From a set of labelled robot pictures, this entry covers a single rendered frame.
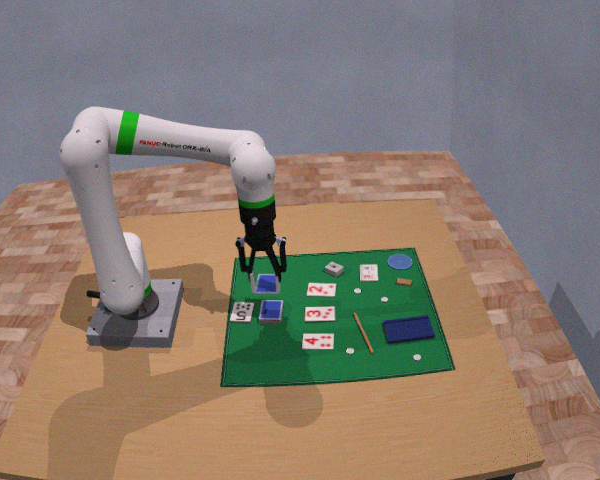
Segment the blue round coaster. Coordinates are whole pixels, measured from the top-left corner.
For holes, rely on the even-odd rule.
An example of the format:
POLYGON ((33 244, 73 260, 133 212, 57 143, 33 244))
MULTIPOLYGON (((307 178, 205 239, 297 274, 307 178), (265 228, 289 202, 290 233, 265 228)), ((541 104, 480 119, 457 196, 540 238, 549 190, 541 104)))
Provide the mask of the blue round coaster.
POLYGON ((406 270, 412 266, 413 261, 407 255, 395 254, 388 258, 387 264, 395 270, 406 270))

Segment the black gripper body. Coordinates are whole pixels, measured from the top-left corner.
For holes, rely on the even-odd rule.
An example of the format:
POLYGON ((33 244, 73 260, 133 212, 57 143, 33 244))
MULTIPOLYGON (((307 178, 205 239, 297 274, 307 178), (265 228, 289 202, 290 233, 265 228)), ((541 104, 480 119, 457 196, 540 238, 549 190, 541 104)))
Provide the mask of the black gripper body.
POLYGON ((261 227, 250 227, 245 225, 244 241, 252 248, 253 241, 257 241, 256 251, 265 251, 262 246, 263 241, 266 241, 269 248, 276 242, 276 234, 274 233, 274 224, 271 222, 268 225, 261 227), (251 238, 249 238, 251 237, 251 238), (266 238, 264 238, 266 237, 266 238))

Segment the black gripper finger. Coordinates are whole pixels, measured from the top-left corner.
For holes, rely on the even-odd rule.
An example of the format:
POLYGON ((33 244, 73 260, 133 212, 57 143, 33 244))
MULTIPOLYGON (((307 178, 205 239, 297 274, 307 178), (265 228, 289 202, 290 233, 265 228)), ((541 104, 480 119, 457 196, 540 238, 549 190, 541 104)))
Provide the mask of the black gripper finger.
POLYGON ((243 247, 245 245, 244 237, 243 238, 238 237, 235 245, 238 248, 241 272, 248 273, 249 282, 251 282, 252 293, 255 293, 256 283, 255 283, 253 264, 254 264, 255 254, 256 254, 257 241, 253 241, 253 244, 252 244, 249 266, 246 265, 245 249, 243 247), (244 255, 243 255, 243 253, 244 253, 244 255))
POLYGON ((270 262, 273 266, 273 269, 275 271, 276 290, 277 290, 277 294, 280 294, 281 272, 286 272, 286 268, 287 268, 286 252, 285 252, 286 237, 282 237, 282 238, 276 237, 276 242, 277 242, 278 247, 280 247, 279 252, 280 252, 281 266, 279 265, 279 262, 276 258, 276 255, 273 250, 273 246, 271 248, 269 248, 266 241, 263 241, 262 245, 263 245, 263 248, 265 249, 265 252, 268 255, 270 262))

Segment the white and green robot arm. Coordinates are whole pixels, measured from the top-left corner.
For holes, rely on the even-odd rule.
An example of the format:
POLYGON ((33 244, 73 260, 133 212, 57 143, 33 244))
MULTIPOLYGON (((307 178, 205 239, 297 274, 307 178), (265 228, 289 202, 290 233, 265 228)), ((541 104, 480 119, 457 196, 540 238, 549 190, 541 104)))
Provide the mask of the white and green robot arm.
POLYGON ((142 242, 136 234, 121 228, 109 154, 182 157, 230 166, 241 222, 261 227, 276 218, 276 164, 255 132, 193 126, 103 107, 83 110, 72 127, 61 144, 59 157, 84 226, 99 285, 100 292, 88 290, 87 297, 103 301, 106 312, 141 320, 159 306, 146 258, 144 276, 142 242))

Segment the blue playing card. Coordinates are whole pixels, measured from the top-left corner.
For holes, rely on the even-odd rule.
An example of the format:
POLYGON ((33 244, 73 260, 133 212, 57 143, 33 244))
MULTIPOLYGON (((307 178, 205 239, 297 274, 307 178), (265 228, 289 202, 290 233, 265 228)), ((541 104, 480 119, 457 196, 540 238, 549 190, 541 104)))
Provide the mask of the blue playing card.
POLYGON ((258 274, 254 294, 277 294, 275 274, 258 274))
POLYGON ((262 300, 259 320, 281 320, 283 300, 262 300))

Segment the green card cloth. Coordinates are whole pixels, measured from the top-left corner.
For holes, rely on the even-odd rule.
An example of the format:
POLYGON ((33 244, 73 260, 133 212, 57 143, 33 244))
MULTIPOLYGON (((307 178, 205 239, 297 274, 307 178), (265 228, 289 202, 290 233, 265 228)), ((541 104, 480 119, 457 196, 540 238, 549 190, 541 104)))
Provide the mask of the green card cloth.
POLYGON ((230 292, 230 301, 229 301, 229 309, 228 309, 228 318, 227 318, 227 327, 226 327, 226 336, 225 336, 225 345, 224 345, 224 355, 223 355, 223 365, 222 365, 222 375, 221 375, 221 385, 220 387, 257 387, 257 386, 289 386, 289 385, 310 385, 310 384, 326 384, 326 383, 340 383, 340 382, 353 382, 353 381, 364 381, 364 380, 374 380, 374 379, 384 379, 384 378, 393 378, 393 377, 402 377, 402 376, 410 376, 410 375, 418 375, 418 374, 426 374, 426 373, 434 373, 448 370, 455 370, 455 366, 451 357, 451 353, 444 335, 444 331, 430 292, 428 287, 423 269, 421 267, 419 258, 417 256, 415 247, 413 248, 398 248, 398 249, 382 249, 382 250, 366 250, 366 251, 349 251, 349 252, 332 252, 332 253, 314 253, 314 254, 297 254, 297 255, 286 255, 286 257, 299 257, 299 256, 316 256, 316 255, 334 255, 334 254, 351 254, 351 253, 367 253, 367 252, 383 252, 383 251, 399 251, 399 250, 412 250, 415 256, 421 277, 423 279, 434 316, 441 334, 441 338, 446 350, 446 354, 449 360, 450 367, 446 368, 438 368, 431 370, 423 370, 423 371, 415 371, 415 372, 407 372, 407 373, 399 373, 399 374, 390 374, 390 375, 380 375, 380 376, 370 376, 370 377, 359 377, 359 378, 348 378, 348 379, 335 379, 335 380, 320 380, 320 381, 302 381, 302 382, 279 382, 279 383, 225 383, 226 378, 226 367, 227 367, 227 357, 228 357, 228 346, 229 346, 229 336, 230 336, 230 317, 232 313, 233 307, 233 298, 234 298, 234 289, 235 289, 235 281, 236 281, 236 272, 237 272, 237 264, 239 258, 235 258, 234 261, 234 269, 232 276, 232 284, 231 284, 231 292, 230 292))
POLYGON ((254 294, 238 260, 233 305, 255 305, 251 323, 231 322, 225 383, 335 380, 450 367, 412 250, 286 257, 286 262, 280 294, 254 294), (395 254, 410 257, 412 266, 391 268, 387 260, 395 254), (325 272, 331 262, 344 267, 337 277, 325 272), (360 264, 377 264, 378 281, 360 282, 360 264), (396 284, 398 278, 412 280, 411 286, 396 284), (336 284, 335 297, 307 296, 309 283, 336 284), (382 302, 382 297, 388 301, 382 302), (262 300, 283 300, 280 324, 259 324, 262 300), (326 306, 335 306, 335 322, 304 322, 305 307, 326 306), (384 320, 424 315, 435 338, 388 344, 384 320), (302 350, 303 333, 334 334, 334 349, 302 350), (354 353, 347 354, 348 348, 354 353), (416 354, 419 361, 413 359, 416 354))

